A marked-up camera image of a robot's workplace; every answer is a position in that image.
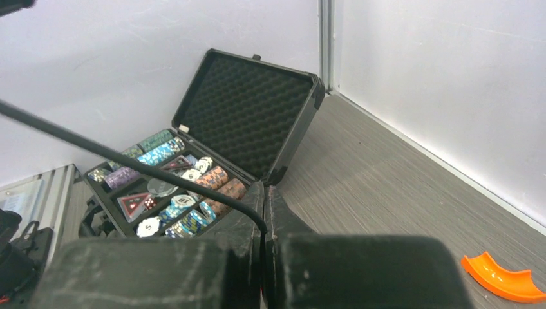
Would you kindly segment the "black small headphones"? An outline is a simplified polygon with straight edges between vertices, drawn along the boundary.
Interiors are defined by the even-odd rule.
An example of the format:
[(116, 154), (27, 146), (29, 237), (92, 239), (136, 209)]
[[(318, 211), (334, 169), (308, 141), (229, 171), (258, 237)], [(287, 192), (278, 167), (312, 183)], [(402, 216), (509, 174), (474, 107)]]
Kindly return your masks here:
[(252, 210), (249, 206), (245, 205), (239, 200), (235, 200), (234, 198), (218, 193), (212, 189), (207, 189), (196, 183), (190, 182), (189, 180), (184, 180), (155, 167), (143, 164), (138, 160), (124, 156), (111, 148), (90, 140), (89, 138), (77, 134), (56, 123), (50, 122), (49, 120), (31, 114), (15, 105), (7, 103), (4, 100), (1, 101), (1, 114), (42, 133), (62, 140), (63, 142), (74, 145), (75, 147), (79, 147), (105, 159), (118, 162), (141, 174), (157, 178), (167, 183), (179, 186), (183, 189), (187, 189), (191, 192), (200, 194), (206, 198), (211, 198), (212, 200), (224, 203), (250, 218), (256, 224), (262, 234), (266, 234), (268, 232), (264, 219), (256, 211)]

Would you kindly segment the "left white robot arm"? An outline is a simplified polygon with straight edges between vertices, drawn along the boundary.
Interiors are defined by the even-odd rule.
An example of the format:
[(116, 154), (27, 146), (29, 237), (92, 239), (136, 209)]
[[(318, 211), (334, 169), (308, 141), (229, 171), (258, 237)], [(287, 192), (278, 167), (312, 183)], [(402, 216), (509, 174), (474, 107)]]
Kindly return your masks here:
[(23, 304), (32, 294), (45, 269), (53, 230), (41, 229), (31, 221), (18, 238), (22, 217), (12, 211), (1, 211), (1, 303)]

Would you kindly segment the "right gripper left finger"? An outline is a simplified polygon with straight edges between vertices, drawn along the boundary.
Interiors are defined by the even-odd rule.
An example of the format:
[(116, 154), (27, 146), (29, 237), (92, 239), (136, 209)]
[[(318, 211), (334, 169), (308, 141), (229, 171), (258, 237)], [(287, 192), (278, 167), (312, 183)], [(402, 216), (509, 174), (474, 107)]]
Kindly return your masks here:
[(84, 238), (58, 250), (30, 308), (259, 308), (259, 230), (229, 211), (193, 238)]

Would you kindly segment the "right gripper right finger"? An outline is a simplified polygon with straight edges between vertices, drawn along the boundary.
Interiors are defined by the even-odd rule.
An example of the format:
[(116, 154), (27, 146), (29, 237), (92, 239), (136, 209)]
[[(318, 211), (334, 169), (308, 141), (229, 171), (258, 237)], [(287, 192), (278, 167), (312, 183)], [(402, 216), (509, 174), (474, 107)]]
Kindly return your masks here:
[(275, 187), (264, 198), (268, 308), (472, 308), (441, 241), (396, 234), (320, 234)]

